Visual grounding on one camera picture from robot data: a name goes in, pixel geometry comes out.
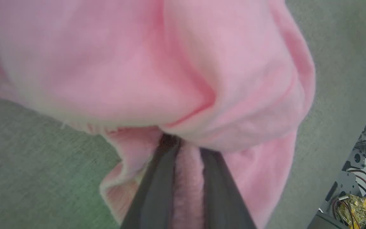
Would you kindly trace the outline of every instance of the pink cloth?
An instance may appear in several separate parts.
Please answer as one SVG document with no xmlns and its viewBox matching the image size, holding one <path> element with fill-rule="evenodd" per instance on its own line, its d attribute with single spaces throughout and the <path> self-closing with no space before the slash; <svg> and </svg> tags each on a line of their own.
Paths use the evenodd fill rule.
<svg viewBox="0 0 366 229">
<path fill-rule="evenodd" d="M 0 98 L 118 150 L 100 186 L 117 220 L 164 131 L 185 139 L 174 228 L 203 222 L 199 146 L 224 154 L 263 228 L 314 81 L 283 0 L 0 0 Z"/>
</svg>

